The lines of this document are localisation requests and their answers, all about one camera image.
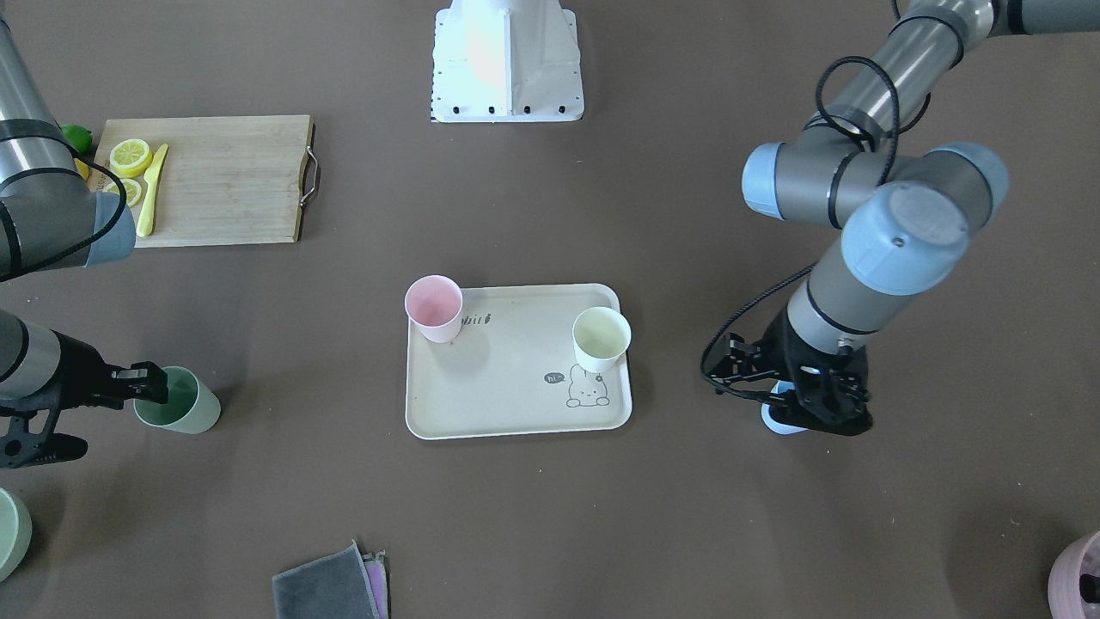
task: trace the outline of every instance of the brown table surface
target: brown table surface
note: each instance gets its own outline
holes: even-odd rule
[[[982,142],[1012,190],[871,344],[875,430],[781,438],[698,354],[836,232],[751,212],[740,169],[798,136],[833,58],[878,48],[889,4],[566,2],[587,110],[543,125],[428,121],[444,7],[9,2],[59,122],[309,113],[323,179],[295,244],[0,285],[224,406],[198,436],[70,411],[84,460],[0,472],[34,520],[0,617],[271,617],[274,574],[352,538],[388,551],[398,618],[1044,616],[1055,557],[1100,528],[1100,35],[996,38],[941,81],[902,153]],[[616,289],[629,422],[414,438],[402,295],[431,272]]]

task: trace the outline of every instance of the mint green cup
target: mint green cup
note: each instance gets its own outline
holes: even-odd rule
[[[221,417],[218,398],[187,368],[168,366],[164,373],[168,375],[168,402],[134,400],[138,419],[146,425],[184,434],[210,430]]]
[[[0,488],[0,581],[19,566],[31,545],[31,515],[19,497]]]

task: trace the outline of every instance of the black cable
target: black cable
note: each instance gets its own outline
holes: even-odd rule
[[[728,394],[730,396],[736,396],[738,398],[745,398],[746,400],[756,400],[757,402],[763,402],[768,399],[769,396],[771,396],[767,391],[744,391],[740,389],[733,389],[714,380],[713,378],[711,378],[711,375],[707,374],[706,372],[706,358],[711,355],[711,351],[714,349],[714,345],[717,344],[719,340],[722,340],[722,336],[726,333],[726,330],[728,330],[738,319],[744,317],[749,311],[749,309],[756,307],[763,299],[768,298],[769,296],[776,294],[777,291],[783,289],[784,287],[802,278],[804,275],[814,269],[814,264],[804,266],[798,273],[794,273],[793,275],[779,281],[778,284],[771,286],[770,288],[761,291],[756,296],[756,298],[749,300],[745,305],[741,305],[740,309],[738,309],[737,312],[734,312],[734,316],[730,317],[729,320],[722,325],[722,329],[718,330],[718,333],[714,334],[714,338],[711,339],[711,342],[706,345],[706,349],[703,350],[703,356],[700,357],[698,360],[698,372],[700,374],[703,375],[703,380],[705,380],[712,387],[722,391],[723,394]]]
[[[119,187],[119,206],[118,206],[118,208],[114,209],[114,212],[111,214],[111,218],[107,220],[107,223],[103,223],[102,228],[100,228],[99,230],[97,230],[91,235],[89,235],[89,236],[85,237],[84,240],[81,240],[81,241],[79,241],[77,243],[74,243],[74,244],[72,244],[72,245],[69,245],[69,246],[67,246],[67,247],[58,251],[57,253],[54,253],[50,257],[46,257],[44,259],[40,259],[38,262],[35,262],[34,264],[31,264],[30,266],[24,266],[24,267],[20,268],[19,270],[15,270],[13,273],[9,273],[9,274],[0,277],[0,281],[7,281],[9,279],[14,279],[15,277],[20,277],[22,275],[26,275],[29,273],[33,273],[33,272],[38,270],[41,268],[44,268],[44,267],[46,267],[46,266],[48,266],[48,265],[51,265],[51,264],[53,264],[55,262],[64,259],[64,258],[68,257],[69,255],[73,255],[74,253],[80,251],[81,248],[90,245],[91,243],[94,243],[94,242],[98,241],[99,239],[103,237],[105,235],[107,235],[107,233],[110,232],[114,228],[116,223],[119,222],[119,219],[122,218],[122,213],[125,212],[125,209],[127,209],[127,188],[125,188],[125,186],[122,185],[122,179],[119,178],[118,176],[116,176],[114,173],[111,172],[110,169],[103,167],[102,165],[99,165],[98,163],[96,163],[94,161],[84,161],[84,163],[86,163],[89,167],[98,169],[105,176],[107,176],[108,178],[110,178],[111,181],[114,183],[116,186]]]
[[[928,106],[931,103],[932,103],[932,92],[928,92],[927,95],[924,96],[924,103],[922,103],[921,109],[916,111],[916,115],[913,117],[913,120],[909,121],[909,124],[902,126],[901,131],[899,131],[898,134],[901,135],[902,133],[916,126],[916,123],[921,122],[921,119],[924,118],[924,112],[928,111]]]
[[[833,71],[847,64],[859,64],[871,69],[871,73],[877,75],[879,79],[886,84],[887,91],[890,93],[890,102],[893,103],[891,106],[891,120],[893,120],[893,128],[887,131],[882,136],[883,139],[890,140],[890,151],[887,154],[887,162],[882,166],[882,174],[879,176],[878,184],[881,185],[887,181],[887,178],[890,177],[890,170],[893,169],[894,159],[898,158],[898,135],[900,132],[899,130],[901,129],[901,99],[898,97],[898,87],[894,86],[893,79],[890,78],[890,74],[879,66],[878,63],[867,56],[845,56],[840,59],[834,60],[833,64],[825,69],[825,73],[822,74],[821,79],[817,80],[817,88],[814,90],[814,103],[817,106],[817,113],[822,117],[822,120],[824,120],[826,124],[854,140],[867,142],[873,150],[875,139],[871,135],[848,131],[844,126],[840,126],[840,124],[833,119],[833,114],[825,109],[825,102],[822,98],[825,91],[825,82],[828,81]]]

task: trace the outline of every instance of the plastic knife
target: plastic knife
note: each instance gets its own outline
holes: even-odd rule
[[[156,217],[156,185],[161,180],[161,168],[164,167],[164,155],[168,154],[168,144],[161,144],[153,155],[153,163],[145,168],[145,200],[141,205],[141,215],[138,217],[138,235],[147,236],[153,233],[153,221]]]

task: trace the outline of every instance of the metal handle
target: metal handle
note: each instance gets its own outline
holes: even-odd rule
[[[299,208],[306,208],[306,206],[310,202],[310,200],[314,199],[314,196],[317,195],[317,189],[321,186],[321,164],[318,163],[317,155],[314,154],[312,145],[306,144],[306,156],[309,157],[309,161],[314,162],[314,186],[310,187],[308,191],[306,190],[306,174],[308,174],[307,170],[306,174],[301,175],[302,194],[301,194],[301,199],[298,200]]]

